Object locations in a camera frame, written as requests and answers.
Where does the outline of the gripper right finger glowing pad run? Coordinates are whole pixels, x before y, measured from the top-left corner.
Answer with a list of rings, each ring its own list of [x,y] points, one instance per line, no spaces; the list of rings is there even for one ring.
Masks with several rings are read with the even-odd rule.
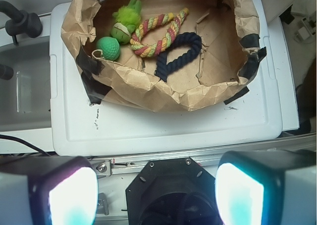
[[[215,198],[226,225],[315,225],[317,154],[305,149],[225,152]]]

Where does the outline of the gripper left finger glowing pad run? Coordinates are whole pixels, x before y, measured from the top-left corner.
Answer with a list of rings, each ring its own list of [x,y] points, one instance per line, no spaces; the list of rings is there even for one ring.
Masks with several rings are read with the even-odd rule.
[[[85,157],[3,157],[0,160],[2,225],[91,225],[98,179]]]

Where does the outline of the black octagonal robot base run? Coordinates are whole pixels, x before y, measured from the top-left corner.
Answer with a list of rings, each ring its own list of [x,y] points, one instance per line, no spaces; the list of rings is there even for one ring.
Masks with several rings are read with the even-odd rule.
[[[221,225],[215,177],[192,158],[149,161],[125,190],[130,225]]]

